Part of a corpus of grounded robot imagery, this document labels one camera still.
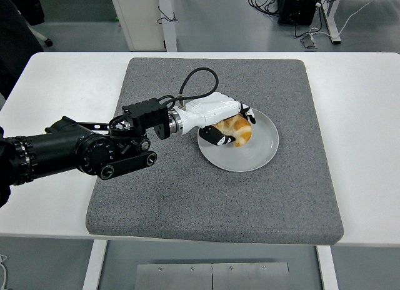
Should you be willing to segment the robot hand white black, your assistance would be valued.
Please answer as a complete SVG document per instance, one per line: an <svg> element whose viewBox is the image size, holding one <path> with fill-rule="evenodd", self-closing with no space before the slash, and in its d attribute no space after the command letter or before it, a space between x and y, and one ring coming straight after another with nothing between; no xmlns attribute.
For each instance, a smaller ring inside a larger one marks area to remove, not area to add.
<svg viewBox="0 0 400 290"><path fill-rule="evenodd" d="M174 111L179 134L199 128L200 137L215 146L247 144L253 135L252 125L256 123L248 105L220 92L194 99L186 104L185 110L175 107Z"/></svg>

